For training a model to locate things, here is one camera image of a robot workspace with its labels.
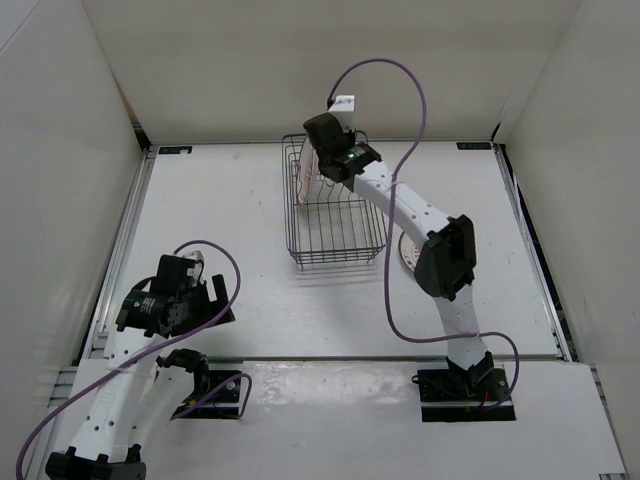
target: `black bracket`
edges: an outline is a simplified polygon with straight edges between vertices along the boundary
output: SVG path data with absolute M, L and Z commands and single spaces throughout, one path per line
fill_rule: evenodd
M 439 232 L 430 232 L 413 273 L 420 288 L 432 297 L 455 300 L 456 293 L 473 282 L 476 244 L 473 222 L 466 216 L 450 218 Z
M 187 373 L 193 373 L 193 393 L 189 399 L 200 398 L 209 391 L 209 362 L 207 356 L 182 348 L 172 351 L 167 358 L 158 357 L 156 363 L 162 368 L 180 367 Z
M 108 463 L 106 455 L 97 460 L 76 457 L 75 447 L 66 453 L 53 452 L 47 460 L 45 473 L 51 480 L 144 480 L 147 467 L 140 461 L 140 445 L 129 448 L 121 463 Z
M 226 382 L 228 378 L 231 378 L 238 373 L 242 373 L 239 370 L 208 370 L 208 382 L 210 388 L 215 388 L 223 382 Z M 236 380 L 233 384 L 228 384 L 225 388 L 221 389 L 217 395 L 211 399 L 211 402 L 196 408 L 188 415 L 182 418 L 199 418 L 206 420 L 221 419 L 221 420 L 235 420 L 238 413 L 240 402 L 240 380 Z M 175 414 L 186 410 L 188 405 L 180 406 L 175 411 Z
M 473 389 L 449 369 L 418 370 L 411 379 L 420 391 L 423 422 L 491 422 L 515 420 L 513 403 L 485 408 L 509 389 L 507 376 L 494 368 Z

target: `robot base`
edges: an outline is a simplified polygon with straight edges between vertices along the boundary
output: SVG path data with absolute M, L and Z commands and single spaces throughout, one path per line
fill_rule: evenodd
M 423 422 L 503 422 L 516 419 L 511 400 L 491 407 L 509 389 L 505 371 L 494 368 L 470 389 L 448 368 L 418 370 Z

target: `white table surface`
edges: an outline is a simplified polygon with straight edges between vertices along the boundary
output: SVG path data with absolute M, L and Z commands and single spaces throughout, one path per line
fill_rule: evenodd
M 83 360 L 73 391 L 105 365 Z M 511 378 L 513 364 L 506 369 Z M 143 446 L 149 480 L 598 480 L 624 471 L 585 365 L 524 362 L 517 420 L 464 424 L 421 422 L 415 363 L 245 362 L 243 370 L 254 379 L 245 417 L 171 422 Z M 68 447 L 92 395 L 63 414 L 56 450 Z
M 373 146 L 391 166 L 405 142 Z M 155 273 L 160 255 L 202 238 L 227 248 L 242 271 L 233 310 L 237 321 L 184 342 L 212 356 L 260 358 L 436 357 L 445 344 L 396 338 L 382 296 L 383 254 L 370 265 L 300 271 L 285 248 L 280 144 L 194 146 L 188 155 L 159 155 L 118 278 L 107 325 L 132 285 Z M 512 336 L 521 354 L 557 354 L 534 270 L 492 151 L 459 151 L 453 142 L 423 143 L 400 179 L 427 201 L 475 224 L 478 266 L 474 301 L 481 330 Z M 398 327 L 407 335 L 442 335 L 434 302 L 401 265 L 396 235 L 391 294 Z M 203 247 L 205 275 L 235 279 L 227 260 Z M 511 356 L 501 339 L 495 355 Z

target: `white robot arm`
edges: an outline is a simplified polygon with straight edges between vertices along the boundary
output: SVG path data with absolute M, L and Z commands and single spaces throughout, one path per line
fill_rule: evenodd
M 224 279 L 212 278 L 217 299 L 209 301 L 203 268 L 198 251 L 161 257 L 156 276 L 135 285 L 122 304 L 107 370 L 118 370 L 142 351 L 222 312 L 228 303 Z M 218 324 L 234 319 L 228 310 Z M 177 349 L 166 358 L 140 358 L 97 389 L 68 450 L 49 457 L 47 475 L 52 480 L 143 480 L 142 459 L 157 430 L 185 400 L 204 397 L 210 387 L 207 357 L 199 352 Z
M 356 143 L 355 97 L 339 95 L 327 113 L 304 123 L 316 151 L 320 173 L 369 200 L 387 215 L 392 172 L 369 145 Z M 431 295 L 446 335 L 479 333 L 471 283 L 475 267 L 473 224 L 452 218 L 435 208 L 410 187 L 396 185 L 394 223 L 422 248 L 414 275 Z M 447 342 L 449 367 L 473 388 L 492 369 L 493 359 L 482 338 Z
M 369 200 L 387 215 L 391 198 L 391 171 L 384 161 L 372 162 L 354 178 L 353 191 Z M 440 232 L 450 224 L 449 217 L 405 184 L 396 186 L 395 223 L 415 245 L 424 245 L 430 233 Z M 449 300 L 434 297 L 446 335 L 478 333 L 478 319 L 473 306 L 471 284 L 464 285 Z M 463 338 L 447 343 L 447 357 L 464 370 L 479 364 L 487 353 L 481 338 Z

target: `wire basket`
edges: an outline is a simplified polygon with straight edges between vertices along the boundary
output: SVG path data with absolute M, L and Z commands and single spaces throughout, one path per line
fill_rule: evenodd
M 368 142 L 364 132 L 358 141 Z M 298 265 L 366 261 L 385 247 L 387 225 L 380 209 L 342 184 L 317 174 L 304 205 L 298 205 L 298 169 L 304 134 L 282 139 L 284 220 L 287 249 Z

